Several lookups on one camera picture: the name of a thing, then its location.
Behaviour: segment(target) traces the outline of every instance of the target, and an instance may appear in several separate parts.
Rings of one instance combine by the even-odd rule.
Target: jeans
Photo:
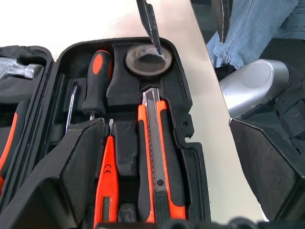
[[[239,69],[259,59],[272,38],[305,40],[305,0],[233,0],[225,43],[216,33],[207,49],[214,67]]]

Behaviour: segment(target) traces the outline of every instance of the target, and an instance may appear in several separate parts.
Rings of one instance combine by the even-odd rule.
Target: hammer
[[[9,76],[33,80],[42,68],[40,64],[23,65],[17,59],[0,57],[0,80]]]

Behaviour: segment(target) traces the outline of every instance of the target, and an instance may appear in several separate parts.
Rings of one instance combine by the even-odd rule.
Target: table surface
[[[244,178],[229,114],[190,0],[151,0],[159,34],[177,48],[192,95],[195,133],[208,179],[211,217],[226,223],[245,216],[262,220],[259,204]],[[105,38],[147,36],[136,0],[1,1],[0,47],[39,45],[56,60],[70,45]]]

